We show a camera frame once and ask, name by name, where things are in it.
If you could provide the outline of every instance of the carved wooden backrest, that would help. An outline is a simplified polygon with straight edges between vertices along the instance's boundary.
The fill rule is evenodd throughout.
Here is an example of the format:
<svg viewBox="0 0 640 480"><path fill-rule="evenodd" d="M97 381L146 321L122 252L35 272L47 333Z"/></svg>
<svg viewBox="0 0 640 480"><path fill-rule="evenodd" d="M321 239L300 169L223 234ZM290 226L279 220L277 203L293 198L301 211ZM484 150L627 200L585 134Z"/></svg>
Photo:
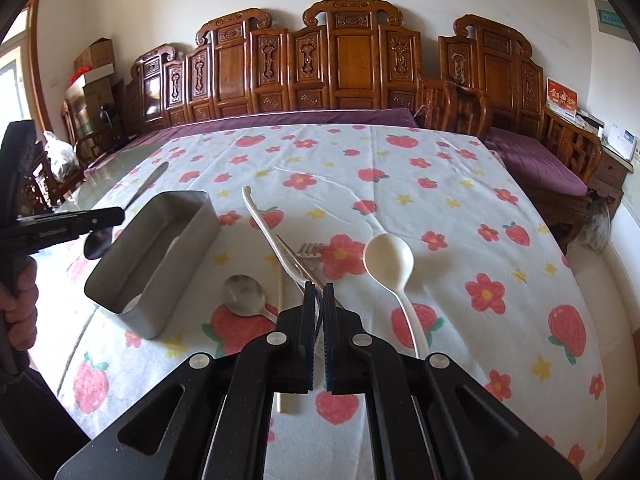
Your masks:
<svg viewBox="0 0 640 480"><path fill-rule="evenodd" d="M540 138L544 78L531 60L529 41L514 28L473 14L457 19L453 28L455 36L438 39L442 78L485 90L494 105L494 126Z"/></svg>
<svg viewBox="0 0 640 480"><path fill-rule="evenodd" d="M203 25L187 56L167 44L141 56L127 86L127 132L260 112L417 108L420 33L401 27L397 7L324 0L303 21L289 32L245 9Z"/></svg>

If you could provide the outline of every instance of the table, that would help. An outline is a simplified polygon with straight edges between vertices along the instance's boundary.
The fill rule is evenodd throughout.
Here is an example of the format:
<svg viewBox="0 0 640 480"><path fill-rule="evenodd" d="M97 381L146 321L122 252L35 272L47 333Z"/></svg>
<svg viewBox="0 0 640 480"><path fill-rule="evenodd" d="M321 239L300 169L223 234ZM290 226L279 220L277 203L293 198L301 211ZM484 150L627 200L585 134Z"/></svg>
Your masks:
<svg viewBox="0 0 640 480"><path fill-rule="evenodd" d="M450 355L575 465L588 468L602 454L606 390L584 299L532 204L476 139L359 124L184 137L151 153L96 207L125 203L164 160L168 171L126 222L158 192L203 189L222 230L159 338L126 332L82 297L95 266L81 257L82 240L38 258L43 295L34 361L89 436L191 353L229 354L273 329L265 318L237 318L222 305L221 285L232 274L256 277L269 300L276 298L277 261L240 194L251 185L265 220L290 246L324 244L322 274L364 328L412 354L401 310L362 263L364 244L376 234L404 238L415 255L407 294L431 351ZM60 290L62 283L70 300L54 310L52 285ZM299 302L294 292L287 299ZM331 396L319 357L315 370L313 394L273 416L266 478L310 470L315 478L372 478L363 399Z"/></svg>

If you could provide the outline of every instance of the finger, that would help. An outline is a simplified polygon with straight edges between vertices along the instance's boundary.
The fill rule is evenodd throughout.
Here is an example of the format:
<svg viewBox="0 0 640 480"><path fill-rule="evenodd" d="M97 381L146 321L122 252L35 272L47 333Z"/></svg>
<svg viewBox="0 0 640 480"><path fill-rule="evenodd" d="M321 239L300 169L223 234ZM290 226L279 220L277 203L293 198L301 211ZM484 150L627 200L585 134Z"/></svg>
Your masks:
<svg viewBox="0 0 640 480"><path fill-rule="evenodd" d="M8 333L9 343L11 343L11 346L15 348L16 345L19 345L21 342L31 336L31 334L33 334L33 331L36 327L37 319L38 311L36 309L33 309L33 312L27 319L21 321L20 323L15 323L11 326Z"/></svg>
<svg viewBox="0 0 640 480"><path fill-rule="evenodd" d="M18 290L29 290L36 284L36 274L38 272L38 264L36 260L28 256L29 263L18 274L16 287Z"/></svg>
<svg viewBox="0 0 640 480"><path fill-rule="evenodd" d="M33 327L33 332L31 333L31 335L28 336L23 341L19 342L18 344L14 345L14 348L20 352L24 352L26 350L33 348L33 345L35 345L36 343L37 335L38 335L38 330L36 329L36 327Z"/></svg>
<svg viewBox="0 0 640 480"><path fill-rule="evenodd" d="M36 301L38 301L38 287L34 286L29 290L24 290L18 295L18 308L12 311L7 311L4 314L4 318L7 323L18 323L27 319L32 311L36 307Z"/></svg>

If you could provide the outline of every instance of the cardboard box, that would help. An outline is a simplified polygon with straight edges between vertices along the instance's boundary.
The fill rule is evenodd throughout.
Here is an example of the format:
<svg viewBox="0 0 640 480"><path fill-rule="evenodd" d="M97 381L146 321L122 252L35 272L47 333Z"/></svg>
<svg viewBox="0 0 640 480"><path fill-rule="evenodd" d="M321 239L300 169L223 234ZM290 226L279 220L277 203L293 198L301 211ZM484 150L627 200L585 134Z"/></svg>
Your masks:
<svg viewBox="0 0 640 480"><path fill-rule="evenodd" d="M78 70L81 66L91 66L99 68L101 66L112 63L115 65L115 56L113 55L113 41L106 38L100 38L89 45L80 56L74 61L74 70Z"/></svg>

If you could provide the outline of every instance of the plastic bag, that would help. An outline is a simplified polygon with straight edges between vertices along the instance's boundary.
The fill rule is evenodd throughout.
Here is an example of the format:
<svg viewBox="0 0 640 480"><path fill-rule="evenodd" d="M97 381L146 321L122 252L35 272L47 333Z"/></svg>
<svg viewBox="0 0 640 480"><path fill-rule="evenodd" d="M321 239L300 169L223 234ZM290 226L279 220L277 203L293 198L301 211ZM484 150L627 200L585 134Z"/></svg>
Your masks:
<svg viewBox="0 0 640 480"><path fill-rule="evenodd" d="M52 132L44 132L44 136L47 139L44 149L49 156L51 171L54 178L62 183L80 167L78 158L68 142L57 139Z"/></svg>

